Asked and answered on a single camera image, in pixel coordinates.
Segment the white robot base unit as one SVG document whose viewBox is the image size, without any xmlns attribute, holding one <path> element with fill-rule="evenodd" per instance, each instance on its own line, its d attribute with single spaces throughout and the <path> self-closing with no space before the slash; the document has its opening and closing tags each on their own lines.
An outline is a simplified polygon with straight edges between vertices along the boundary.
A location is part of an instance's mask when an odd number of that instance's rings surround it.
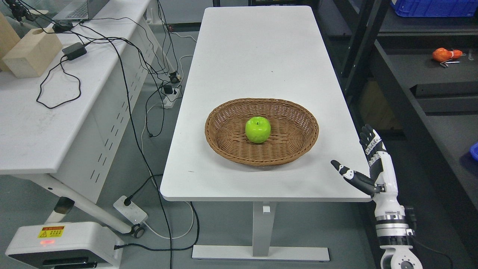
<svg viewBox="0 0 478 269">
<path fill-rule="evenodd" d="M 109 228 L 95 222 L 23 226 L 6 255 L 40 269 L 117 269 L 123 244 Z"/>
</svg>

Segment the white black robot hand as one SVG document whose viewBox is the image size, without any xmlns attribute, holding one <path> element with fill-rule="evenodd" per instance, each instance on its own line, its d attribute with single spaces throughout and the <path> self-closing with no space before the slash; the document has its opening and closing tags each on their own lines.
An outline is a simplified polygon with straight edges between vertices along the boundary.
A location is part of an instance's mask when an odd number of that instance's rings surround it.
<svg viewBox="0 0 478 269">
<path fill-rule="evenodd" d="M 369 176 L 336 160 L 330 163 L 346 182 L 372 197 L 376 203 L 377 220 L 404 219 L 404 206 L 397 201 L 398 186 L 391 156 L 377 131 L 369 124 L 362 128 L 360 144 L 368 160 Z"/>
</svg>

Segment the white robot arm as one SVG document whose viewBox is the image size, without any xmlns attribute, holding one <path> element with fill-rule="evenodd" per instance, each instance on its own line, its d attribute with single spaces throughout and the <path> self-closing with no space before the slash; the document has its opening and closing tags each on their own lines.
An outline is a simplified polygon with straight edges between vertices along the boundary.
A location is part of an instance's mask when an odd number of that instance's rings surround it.
<svg viewBox="0 0 478 269">
<path fill-rule="evenodd" d="M 382 269 L 422 269 L 423 266 L 411 249 L 411 236 L 414 231 L 405 220 L 405 208 L 401 211 L 386 211 L 384 216 L 376 217 L 376 233 L 380 248 L 385 252 L 381 257 Z"/>
</svg>

